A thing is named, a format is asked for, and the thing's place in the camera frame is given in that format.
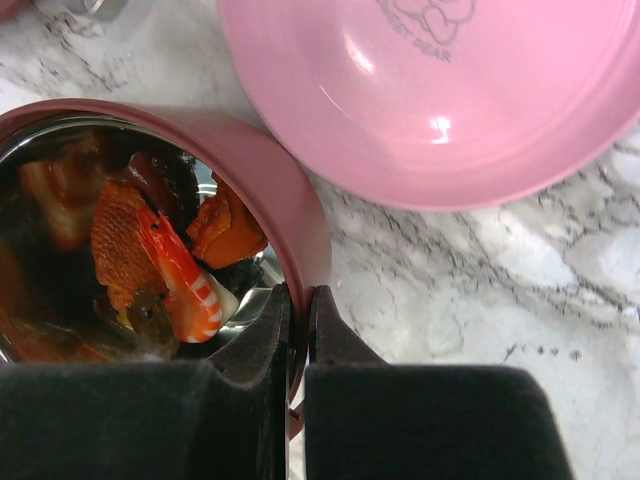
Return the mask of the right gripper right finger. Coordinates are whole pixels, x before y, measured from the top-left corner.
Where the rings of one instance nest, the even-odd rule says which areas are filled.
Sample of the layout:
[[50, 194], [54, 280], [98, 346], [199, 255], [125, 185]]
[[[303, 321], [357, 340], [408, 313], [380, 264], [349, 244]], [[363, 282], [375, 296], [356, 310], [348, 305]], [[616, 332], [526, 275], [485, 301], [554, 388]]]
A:
[[569, 479], [547, 397], [524, 370], [391, 365], [314, 292], [305, 374], [310, 479]]

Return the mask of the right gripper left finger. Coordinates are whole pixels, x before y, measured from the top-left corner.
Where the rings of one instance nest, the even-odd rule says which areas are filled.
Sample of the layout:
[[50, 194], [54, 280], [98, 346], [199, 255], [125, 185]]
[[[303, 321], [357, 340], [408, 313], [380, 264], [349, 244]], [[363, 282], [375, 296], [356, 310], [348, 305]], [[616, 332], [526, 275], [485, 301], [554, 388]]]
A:
[[206, 360], [1, 370], [5, 479], [283, 479], [291, 300]]

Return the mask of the dark red steel lunch pot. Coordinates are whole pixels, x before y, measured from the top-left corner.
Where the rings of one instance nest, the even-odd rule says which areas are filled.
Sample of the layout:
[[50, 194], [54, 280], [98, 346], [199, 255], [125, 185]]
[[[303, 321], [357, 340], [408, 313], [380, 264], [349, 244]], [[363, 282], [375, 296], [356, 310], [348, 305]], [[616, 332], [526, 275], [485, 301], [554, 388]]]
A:
[[97, 99], [39, 101], [1, 116], [8, 138], [62, 113], [111, 116], [142, 126], [193, 154], [245, 202], [267, 234], [291, 296], [289, 395], [302, 381], [314, 289], [329, 281], [331, 241], [318, 195], [297, 161], [257, 127], [213, 108], [145, 105]]

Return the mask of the pink food plate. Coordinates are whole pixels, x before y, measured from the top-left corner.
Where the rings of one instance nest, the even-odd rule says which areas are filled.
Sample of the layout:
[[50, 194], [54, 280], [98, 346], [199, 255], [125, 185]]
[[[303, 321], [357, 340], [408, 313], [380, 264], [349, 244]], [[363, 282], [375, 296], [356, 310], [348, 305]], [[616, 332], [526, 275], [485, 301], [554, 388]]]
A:
[[218, 13], [271, 133], [387, 206], [521, 198], [639, 117], [635, 1], [222, 1]]

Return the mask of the pink food tongs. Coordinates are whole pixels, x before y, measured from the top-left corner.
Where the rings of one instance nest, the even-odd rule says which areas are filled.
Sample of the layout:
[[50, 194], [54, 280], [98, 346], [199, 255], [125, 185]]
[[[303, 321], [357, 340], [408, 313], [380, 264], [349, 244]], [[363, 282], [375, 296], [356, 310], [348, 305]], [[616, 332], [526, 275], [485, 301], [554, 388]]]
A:
[[125, 9], [128, 0], [65, 0], [63, 6], [72, 14], [109, 23]]

